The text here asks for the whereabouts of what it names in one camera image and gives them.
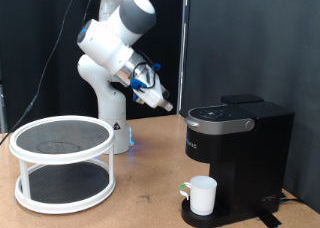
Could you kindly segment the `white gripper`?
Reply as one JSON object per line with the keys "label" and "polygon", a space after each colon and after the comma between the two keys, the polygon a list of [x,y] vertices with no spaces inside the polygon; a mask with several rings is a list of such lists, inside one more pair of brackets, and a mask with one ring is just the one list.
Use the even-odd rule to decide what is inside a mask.
{"label": "white gripper", "polygon": [[164,100],[170,97],[170,92],[167,90],[162,92],[159,76],[152,69],[136,68],[132,77],[132,89],[141,100],[152,108],[160,106],[168,112],[173,109],[173,105]]}

